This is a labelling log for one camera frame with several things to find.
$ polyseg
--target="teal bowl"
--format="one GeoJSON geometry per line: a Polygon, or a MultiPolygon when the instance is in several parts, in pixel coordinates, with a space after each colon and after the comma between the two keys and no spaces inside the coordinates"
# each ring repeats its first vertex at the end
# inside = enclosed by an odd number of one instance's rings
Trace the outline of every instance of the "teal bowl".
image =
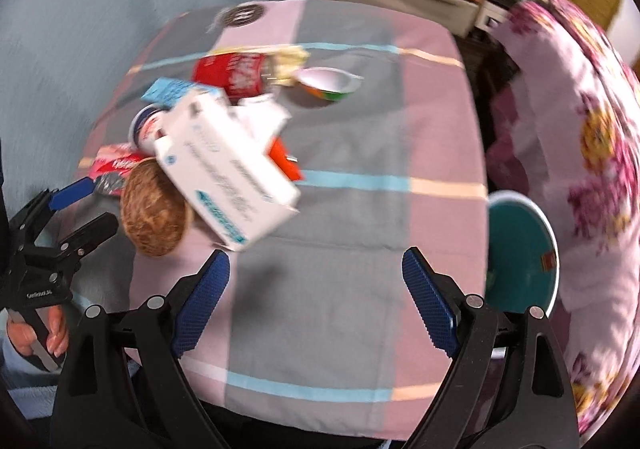
{"type": "Polygon", "coordinates": [[[492,307],[548,316],[558,294],[558,245],[540,208],[514,191],[489,194],[489,258],[484,295],[492,307]]]}

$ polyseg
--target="soda can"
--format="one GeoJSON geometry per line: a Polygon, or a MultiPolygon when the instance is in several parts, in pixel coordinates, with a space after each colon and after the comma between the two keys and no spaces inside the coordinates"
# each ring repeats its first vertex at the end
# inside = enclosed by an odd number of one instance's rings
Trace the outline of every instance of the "soda can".
{"type": "Polygon", "coordinates": [[[193,80],[225,90],[231,102],[270,93],[276,75],[275,61],[267,54],[229,53],[200,59],[193,80]]]}

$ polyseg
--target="round label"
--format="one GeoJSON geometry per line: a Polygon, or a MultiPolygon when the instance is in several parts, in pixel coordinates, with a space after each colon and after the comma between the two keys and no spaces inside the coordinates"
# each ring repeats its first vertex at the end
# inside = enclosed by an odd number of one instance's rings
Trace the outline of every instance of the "round label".
{"type": "Polygon", "coordinates": [[[244,26],[257,21],[264,15],[264,7],[261,4],[244,4],[232,8],[222,18],[225,26],[244,26]]]}

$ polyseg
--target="white box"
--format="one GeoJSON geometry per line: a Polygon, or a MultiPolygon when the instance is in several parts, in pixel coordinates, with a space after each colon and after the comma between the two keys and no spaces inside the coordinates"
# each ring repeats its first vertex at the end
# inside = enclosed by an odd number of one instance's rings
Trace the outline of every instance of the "white box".
{"type": "Polygon", "coordinates": [[[156,140],[156,159],[231,251],[243,251],[298,211],[300,191],[215,96],[190,90],[156,140]]]}

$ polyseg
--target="pink floral fabric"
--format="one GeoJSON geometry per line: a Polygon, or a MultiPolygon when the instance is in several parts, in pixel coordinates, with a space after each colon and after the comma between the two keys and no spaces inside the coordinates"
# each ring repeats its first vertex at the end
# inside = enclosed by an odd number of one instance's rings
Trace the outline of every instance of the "pink floral fabric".
{"type": "Polygon", "coordinates": [[[520,73],[492,101],[487,170],[554,229],[570,317],[564,355],[586,441],[640,364],[640,85],[567,0],[514,7],[494,37],[520,73]]]}

